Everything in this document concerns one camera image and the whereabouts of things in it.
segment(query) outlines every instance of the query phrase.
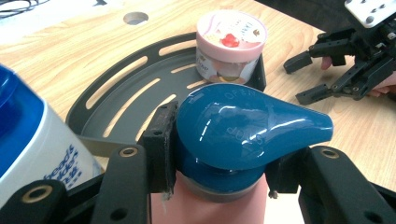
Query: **brass screw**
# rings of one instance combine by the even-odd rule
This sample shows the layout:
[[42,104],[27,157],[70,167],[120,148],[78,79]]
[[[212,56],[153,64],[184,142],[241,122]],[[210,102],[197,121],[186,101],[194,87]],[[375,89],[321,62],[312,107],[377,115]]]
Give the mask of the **brass screw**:
[[37,203],[41,200],[47,198],[52,193],[52,186],[42,185],[30,189],[22,196],[22,201],[24,203]]

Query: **jar label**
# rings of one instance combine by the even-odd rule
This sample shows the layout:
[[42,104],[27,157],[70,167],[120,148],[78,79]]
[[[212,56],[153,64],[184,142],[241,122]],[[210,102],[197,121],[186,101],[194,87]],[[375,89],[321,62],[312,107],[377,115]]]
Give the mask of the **jar label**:
[[225,63],[210,58],[199,49],[196,51],[198,73],[210,82],[231,82],[245,84],[250,80],[259,59],[245,63]]
[[266,37],[262,24],[242,12],[221,11],[204,20],[201,24],[207,27],[200,29],[202,37],[219,47],[252,49]]

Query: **robotic hand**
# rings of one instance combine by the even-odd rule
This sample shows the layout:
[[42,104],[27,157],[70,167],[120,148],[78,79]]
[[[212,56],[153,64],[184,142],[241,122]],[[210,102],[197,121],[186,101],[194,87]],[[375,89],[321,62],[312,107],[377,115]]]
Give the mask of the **robotic hand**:
[[326,84],[296,95],[301,105],[330,96],[360,100],[396,70],[396,6],[394,1],[346,1],[353,27],[320,34],[315,45],[284,63],[288,74],[312,63],[312,58],[330,57],[332,65],[345,65],[346,55],[355,64],[330,88]]

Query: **pink base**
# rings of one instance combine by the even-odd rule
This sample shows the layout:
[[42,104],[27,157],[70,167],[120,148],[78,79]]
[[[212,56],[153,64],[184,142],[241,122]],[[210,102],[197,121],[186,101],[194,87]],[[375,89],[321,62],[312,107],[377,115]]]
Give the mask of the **pink base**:
[[267,183],[263,176],[243,198],[231,203],[212,203],[192,194],[177,172],[175,194],[162,202],[161,194],[151,195],[153,224],[262,224],[264,222]]

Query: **blue bottle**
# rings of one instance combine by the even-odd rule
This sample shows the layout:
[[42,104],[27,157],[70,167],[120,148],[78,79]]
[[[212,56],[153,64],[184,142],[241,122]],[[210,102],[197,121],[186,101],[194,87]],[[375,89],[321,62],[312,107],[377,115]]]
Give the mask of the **blue bottle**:
[[0,64],[0,207],[35,180],[57,179],[71,189],[100,173],[52,108]]

